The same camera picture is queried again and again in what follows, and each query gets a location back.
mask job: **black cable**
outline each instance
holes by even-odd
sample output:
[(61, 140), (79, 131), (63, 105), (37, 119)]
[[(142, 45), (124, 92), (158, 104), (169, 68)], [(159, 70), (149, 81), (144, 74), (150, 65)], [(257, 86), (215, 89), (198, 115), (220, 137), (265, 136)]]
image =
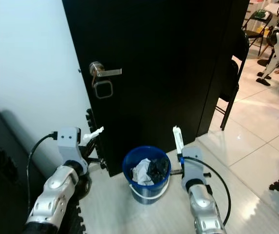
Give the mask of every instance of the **black cable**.
[(226, 218), (225, 220), (223, 221), (223, 225), (225, 226), (228, 219), (229, 219), (229, 216), (230, 216), (230, 211), (231, 211), (231, 198), (230, 198), (230, 192), (228, 190), (228, 187), (225, 183), (225, 181), (223, 180), (223, 178), (218, 174), (218, 172), (216, 172), (210, 165), (206, 164), (205, 162), (202, 162), (201, 160), (198, 160), (196, 158), (193, 158), (193, 157), (184, 157), (185, 159), (190, 159), (192, 161), (196, 161), (204, 166), (206, 166), (207, 168), (209, 168), (211, 171), (213, 171), (217, 177), (221, 180), (221, 182), (223, 183), (223, 186), (225, 187), (226, 189), (226, 193), (227, 193), (227, 197), (228, 197), (228, 211), (227, 211), (227, 215), (226, 215)]
[(28, 156), (28, 163), (27, 163), (27, 187), (28, 187), (28, 214), (27, 216), (29, 216), (30, 214), (30, 208), (31, 208), (31, 192), (30, 192), (30, 164), (31, 164), (31, 160), (32, 160), (32, 156), (34, 154), (34, 152), (36, 151), (38, 145), (45, 139), (52, 137), (53, 139), (57, 139), (57, 132), (53, 132), (51, 134), (46, 135), (45, 137), (43, 137), (41, 140), (39, 140), (32, 148), (32, 150), (29, 153)]

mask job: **black door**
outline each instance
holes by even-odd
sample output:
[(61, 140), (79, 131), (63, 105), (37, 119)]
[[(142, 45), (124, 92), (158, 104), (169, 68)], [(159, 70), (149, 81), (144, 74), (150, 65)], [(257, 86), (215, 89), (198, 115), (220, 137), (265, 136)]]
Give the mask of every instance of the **black door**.
[[(173, 150), (175, 125), (185, 143), (194, 141), (231, 2), (63, 0), (111, 176), (134, 147)], [(112, 97), (95, 96), (94, 61), (122, 68), (110, 77)]]

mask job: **black folding chair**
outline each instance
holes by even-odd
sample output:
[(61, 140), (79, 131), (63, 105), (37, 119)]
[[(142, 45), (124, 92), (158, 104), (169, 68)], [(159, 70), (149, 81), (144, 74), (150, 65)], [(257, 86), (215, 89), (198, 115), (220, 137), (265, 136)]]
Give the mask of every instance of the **black folding chair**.
[[(254, 44), (254, 42), (258, 39), (261, 38), (260, 41), (260, 46), (258, 46), (261, 50), (261, 45), (262, 45), (262, 41), (264, 38), (264, 32), (265, 32), (265, 28), (268, 25), (268, 23), (270, 22), (270, 20), (272, 19), (272, 13), (270, 11), (266, 11), (266, 10), (258, 10), (256, 12), (254, 12), (251, 17), (247, 20), (247, 22), (245, 23), (245, 25), (242, 27), (243, 30), (245, 30), (247, 37), (249, 39), (251, 39), (250, 42), (250, 47)], [(264, 27), (261, 30), (261, 32), (255, 32), (255, 31), (251, 31), (251, 30), (247, 30), (247, 24), (249, 23), (250, 20), (256, 20), (259, 22), (264, 23)]]
[(233, 55), (241, 61), (240, 68), (234, 60), (231, 60), (228, 66), (227, 75), (224, 79), (222, 85), (222, 91), (220, 94), (220, 98), (226, 102), (228, 102), (226, 110), (223, 110), (219, 106), (216, 106), (216, 110), (224, 114), (223, 121), (221, 124), (221, 129), (224, 130), (228, 117), (230, 115), (231, 108), (235, 101), (237, 92), (239, 90), (239, 79), (245, 64), (245, 60), (248, 54), (249, 49), (249, 41), (246, 33), (241, 30), (237, 42), (235, 44)]

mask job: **blue bucket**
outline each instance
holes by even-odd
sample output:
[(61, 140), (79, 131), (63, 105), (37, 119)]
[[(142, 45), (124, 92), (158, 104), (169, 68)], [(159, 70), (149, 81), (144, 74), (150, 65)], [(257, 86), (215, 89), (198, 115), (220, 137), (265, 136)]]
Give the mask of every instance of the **blue bucket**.
[(171, 166), (168, 164), (166, 177), (154, 185), (139, 185), (130, 178), (130, 170), (137, 166), (141, 160), (148, 158), (149, 160), (163, 158), (168, 156), (162, 150), (153, 146), (141, 146), (131, 150), (123, 160), (123, 173), (130, 183), (133, 197), (140, 203), (148, 205), (156, 202), (165, 192), (169, 182)]

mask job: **tiled floor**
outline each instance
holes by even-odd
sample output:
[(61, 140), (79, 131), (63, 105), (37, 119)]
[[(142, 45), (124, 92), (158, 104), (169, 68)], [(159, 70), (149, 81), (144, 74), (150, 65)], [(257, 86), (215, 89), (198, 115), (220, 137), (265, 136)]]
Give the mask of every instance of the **tiled floor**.
[[(268, 189), (279, 179), (279, 76), (271, 75), (271, 87), (255, 82), (263, 67), (257, 64), (254, 52), (250, 51), (246, 61), (225, 131), (220, 130), (223, 115), (215, 112), (209, 132), (186, 146), (199, 147), (204, 161), (229, 187), (232, 209), (225, 227), (228, 234), (279, 234), (279, 192)], [(218, 105), (226, 103), (219, 100)], [(179, 169), (176, 151), (167, 155), (172, 168)], [(110, 178), (98, 165), (89, 171), (93, 185), (88, 196), (80, 200), (87, 233), (195, 233), (180, 176), (171, 176), (166, 193), (147, 206), (133, 199), (123, 174)], [(215, 176), (207, 181), (224, 219), (224, 189)]]
[(225, 131), (219, 128), (223, 115), (216, 111), (208, 134), (198, 140), (279, 214), (279, 192), (268, 189), (279, 180), (279, 75), (272, 73), (271, 86), (264, 86), (255, 82), (263, 69), (252, 49)]

